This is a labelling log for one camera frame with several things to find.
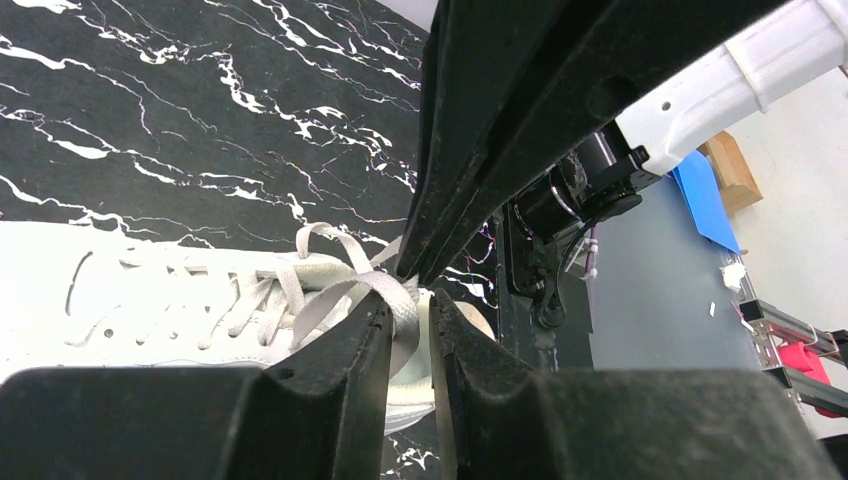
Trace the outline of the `white shoelace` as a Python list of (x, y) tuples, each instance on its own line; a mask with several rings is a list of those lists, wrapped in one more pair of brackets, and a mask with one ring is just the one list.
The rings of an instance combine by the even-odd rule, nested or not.
[(342, 297), (347, 296), (358, 304), (368, 294), (376, 293), (389, 307), (393, 318), (389, 375), (396, 375), (419, 347), (417, 306), (420, 292), (415, 278), (401, 282), (375, 267), (399, 252), (400, 240), (395, 239), (370, 260), (358, 240), (351, 235), (326, 222), (309, 223), (298, 230), (295, 239), (298, 256), (302, 259), (309, 253), (309, 240), (314, 232), (338, 240), (347, 252), (355, 273), (323, 288), (299, 311), (293, 320), (291, 349), (296, 351), (300, 348), (307, 335), (318, 327)]

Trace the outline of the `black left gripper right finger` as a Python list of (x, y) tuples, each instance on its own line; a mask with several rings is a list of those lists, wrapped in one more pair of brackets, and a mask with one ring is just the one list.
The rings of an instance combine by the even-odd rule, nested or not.
[(837, 479), (778, 383), (744, 370), (536, 369), (437, 290), (446, 479)]

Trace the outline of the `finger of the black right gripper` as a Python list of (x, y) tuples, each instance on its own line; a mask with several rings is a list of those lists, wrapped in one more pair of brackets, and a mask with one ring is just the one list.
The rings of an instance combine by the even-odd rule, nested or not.
[(483, 79), (500, 81), (503, 94), (474, 177), (474, 205), (490, 215), (625, 108), (777, 8), (774, 1), (501, 2)]
[(477, 209), (478, 151), (503, 94), (483, 79), (501, 1), (441, 1), (422, 57), (419, 171), (396, 264), (404, 278), (434, 279), (490, 215)]

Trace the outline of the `white sneaker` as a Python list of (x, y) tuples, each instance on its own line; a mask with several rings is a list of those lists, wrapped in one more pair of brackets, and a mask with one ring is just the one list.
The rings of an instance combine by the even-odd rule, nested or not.
[[(181, 246), (94, 227), (1, 225), (1, 375), (40, 367), (274, 365), (343, 321), (344, 296), (296, 351), (293, 320), (355, 271), (342, 244), (311, 234), (290, 252)], [(385, 430), (435, 408), (432, 293), (422, 288), (419, 347), (388, 380)]]

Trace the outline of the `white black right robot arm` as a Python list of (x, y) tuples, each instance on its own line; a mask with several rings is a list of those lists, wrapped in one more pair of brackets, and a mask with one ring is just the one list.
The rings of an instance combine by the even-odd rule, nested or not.
[(843, 1), (441, 1), (397, 274), (432, 282), (498, 208), (547, 239), (847, 62)]

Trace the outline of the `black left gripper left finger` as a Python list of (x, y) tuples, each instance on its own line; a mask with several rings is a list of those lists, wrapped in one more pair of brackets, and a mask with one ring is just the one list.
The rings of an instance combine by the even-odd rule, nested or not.
[(5, 479), (375, 479), (393, 317), (369, 294), (284, 361), (42, 368), (1, 390)]

